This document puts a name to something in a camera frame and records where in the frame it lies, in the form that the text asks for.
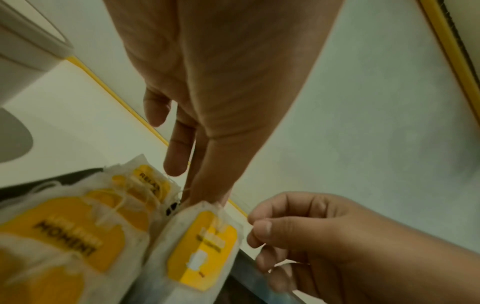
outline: human hand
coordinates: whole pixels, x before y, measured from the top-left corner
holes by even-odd
[[[221,200],[272,134],[343,0],[104,2],[145,79],[148,121],[178,103],[164,168],[184,173],[195,141],[185,188],[196,203]]]
[[[479,303],[477,254],[403,226],[346,198],[292,192],[248,217],[251,247],[278,292],[328,304]],[[286,259],[287,263],[275,267]]]

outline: yellow stripe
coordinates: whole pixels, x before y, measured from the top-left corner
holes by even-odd
[[[419,0],[480,123],[480,88],[436,0]]]
[[[95,80],[96,83],[98,83],[105,91],[107,91],[113,98],[115,98],[116,101],[118,101],[127,111],[130,112],[135,118],[137,118],[147,129],[150,130],[158,139],[160,139],[166,146],[169,145],[169,142],[163,138],[160,133],[155,130],[154,127],[152,127],[142,116],[140,116],[134,109],[132,109],[123,99],[121,99],[117,94],[115,94],[112,89],[110,89],[100,78],[97,77],[87,66],[81,62],[77,57],[69,57],[67,58],[68,61],[76,65],[77,67],[81,68],[85,73],[87,73],[93,80]],[[228,199],[228,202],[235,207],[241,214],[243,214],[245,217],[248,215],[240,209],[240,207],[235,204],[231,199]]]

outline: tea bag packet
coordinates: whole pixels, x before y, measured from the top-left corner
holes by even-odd
[[[151,167],[135,171],[142,165],[145,158],[133,170],[132,162],[108,168],[2,208],[0,303],[120,302],[141,271],[152,229],[166,221],[159,198],[173,200],[177,187],[162,192],[141,182],[136,175],[157,181]]]
[[[242,241],[242,227],[219,205],[180,211],[153,245],[123,304],[213,303]]]

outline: yellow edge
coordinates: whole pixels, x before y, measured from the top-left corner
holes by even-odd
[[[158,139],[161,140],[165,145],[169,145],[169,142],[163,138],[160,133],[155,130],[154,127],[152,127],[145,119],[143,119],[142,116],[140,116],[134,109],[132,109],[125,101],[123,101],[117,94],[115,94],[114,91],[112,91],[100,78],[97,77],[83,62],[81,62],[77,57],[69,57],[67,58],[68,61],[82,69],[85,73],[87,73],[93,80],[95,80],[96,83],[98,83],[105,91],[107,91],[116,101],[118,101],[130,114],[132,114],[135,118],[137,118],[150,132],[152,132]],[[240,209],[240,207],[235,204],[231,199],[228,199],[228,202],[235,207],[241,214],[243,214],[245,217],[248,215]]]
[[[480,123],[480,88],[436,0],[419,0]]]

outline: white container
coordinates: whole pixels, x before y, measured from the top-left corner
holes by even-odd
[[[70,42],[25,0],[0,0],[0,107],[63,59]]]

